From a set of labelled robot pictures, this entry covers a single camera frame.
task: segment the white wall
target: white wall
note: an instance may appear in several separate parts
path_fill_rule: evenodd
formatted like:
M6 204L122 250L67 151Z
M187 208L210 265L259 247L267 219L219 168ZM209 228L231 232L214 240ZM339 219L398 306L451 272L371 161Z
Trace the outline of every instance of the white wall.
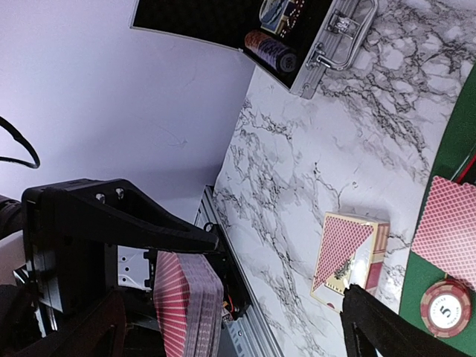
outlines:
M213 184L253 71L242 54L131 30L134 0L3 0L0 115L39 170L0 163L0 194L129 179L191 220ZM0 155L27 158L0 129Z

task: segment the marble countertop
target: marble countertop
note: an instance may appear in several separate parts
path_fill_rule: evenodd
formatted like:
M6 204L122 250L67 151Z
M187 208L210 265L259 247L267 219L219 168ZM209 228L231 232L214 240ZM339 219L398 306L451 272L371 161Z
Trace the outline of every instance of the marble countertop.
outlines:
M215 186L225 229L284 356L345 356L310 297L324 213L389 219L377 297L398 311L419 207L476 60L473 1L381 1L354 67L312 100L256 69Z

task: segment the green felt table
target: green felt table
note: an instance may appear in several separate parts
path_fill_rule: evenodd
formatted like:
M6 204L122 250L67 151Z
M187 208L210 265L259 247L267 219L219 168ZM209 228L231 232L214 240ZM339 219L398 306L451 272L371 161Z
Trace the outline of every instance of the green felt table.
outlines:
M451 179L468 154L473 150L475 144L476 67L472 69L458 97L431 169L430 178L442 176L446 179ZM431 179L428 180L422 207L419 212L420 217L425 207L430 185ZM415 253L410 252L399 314L413 325L430 333L423 324L420 315L420 301L426 289L444 278L445 273L443 271ZM476 315L476 293L473 291L471 292L471 299L473 315ZM442 338L441 340L470 356L476 357L476 316L473 316L469 325L459 335L453 338Z

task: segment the red diamond pattern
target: red diamond pattern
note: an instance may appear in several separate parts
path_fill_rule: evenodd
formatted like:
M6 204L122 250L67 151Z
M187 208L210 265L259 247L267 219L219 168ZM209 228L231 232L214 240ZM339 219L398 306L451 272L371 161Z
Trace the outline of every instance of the red diamond pattern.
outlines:
M190 287L176 253L157 253L153 297L167 357L182 357Z
M312 291L315 291L334 271L349 259L373 232L373 226L345 218L326 216L321 240L321 253Z
M476 187L435 176L411 249L476 290Z

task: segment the red playing card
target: red playing card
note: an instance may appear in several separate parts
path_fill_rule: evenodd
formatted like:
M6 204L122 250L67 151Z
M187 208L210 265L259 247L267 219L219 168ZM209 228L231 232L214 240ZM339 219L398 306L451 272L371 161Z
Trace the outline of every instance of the red playing card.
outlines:
M371 225L363 225L350 219L326 216L313 291L342 267L373 233L373 229Z
M435 176L411 248L476 289L476 187Z

